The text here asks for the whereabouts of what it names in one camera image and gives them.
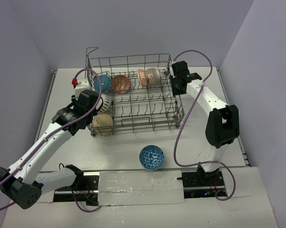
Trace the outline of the plain blue bowl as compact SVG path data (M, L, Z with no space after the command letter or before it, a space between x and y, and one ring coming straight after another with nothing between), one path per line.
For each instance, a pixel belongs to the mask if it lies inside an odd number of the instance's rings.
M98 93L105 93L107 90L109 90L111 85L111 78L108 75L100 75L99 78L101 83L99 83L99 80L96 78L94 80L94 89Z

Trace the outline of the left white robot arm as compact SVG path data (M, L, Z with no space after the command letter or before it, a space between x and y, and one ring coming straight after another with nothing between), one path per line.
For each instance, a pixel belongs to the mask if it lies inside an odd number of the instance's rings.
M40 171L64 143L91 124L100 99L99 93L86 89L67 107L58 110L43 135L19 160L7 169L0 167L1 192L22 209L28 209L50 191L81 188L84 173L74 165L48 174Z

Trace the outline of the red patterned bowl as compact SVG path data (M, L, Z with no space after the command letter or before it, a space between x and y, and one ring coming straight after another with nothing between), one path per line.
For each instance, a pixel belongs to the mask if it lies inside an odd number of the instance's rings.
M130 85L130 79L125 75L116 75L111 80L111 89L118 94L127 93Z

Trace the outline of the grey wire dish rack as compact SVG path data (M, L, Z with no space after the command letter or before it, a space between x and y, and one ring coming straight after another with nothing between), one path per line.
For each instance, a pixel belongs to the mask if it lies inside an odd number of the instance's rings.
M106 114L113 120L112 126L98 127L91 124L92 136L108 131L115 133L139 133L178 128L185 116L180 96L173 95L171 87L171 63L168 53L140 54L115 57L94 57L96 47L86 49L86 67L99 75L107 75L114 82L118 75L127 77L130 87L119 92L120 86L113 85L106 94L110 105ZM162 78L158 85L140 84L137 71L158 69Z

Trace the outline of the orange floral bowl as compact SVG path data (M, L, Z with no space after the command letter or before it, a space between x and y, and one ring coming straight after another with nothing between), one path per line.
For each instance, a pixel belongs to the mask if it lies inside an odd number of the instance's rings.
M140 85L142 87L146 87L149 83L149 79L148 79L148 76L146 75L146 71L144 69L138 69L137 75L138 75Z

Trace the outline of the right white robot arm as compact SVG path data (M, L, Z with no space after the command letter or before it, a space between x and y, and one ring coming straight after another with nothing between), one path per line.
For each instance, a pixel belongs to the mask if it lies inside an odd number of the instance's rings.
M239 136L239 114L236 105L228 105L218 98L197 73L190 73L185 61L172 64L170 76L174 95L188 94L207 115L205 137L207 149L198 163L197 182L209 185L219 173L220 161L228 147Z

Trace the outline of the grey patterned bowl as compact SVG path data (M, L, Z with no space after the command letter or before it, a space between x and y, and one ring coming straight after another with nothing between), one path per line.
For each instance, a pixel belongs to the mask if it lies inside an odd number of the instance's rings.
M152 86L158 86L161 83L162 73L159 69L149 68L146 70L146 74Z

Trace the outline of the yellow bowl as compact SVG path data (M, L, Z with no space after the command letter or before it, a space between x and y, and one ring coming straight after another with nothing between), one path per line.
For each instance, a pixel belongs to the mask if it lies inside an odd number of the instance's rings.
M92 126L101 136L107 135L113 126L113 119L108 114L98 114L92 121Z

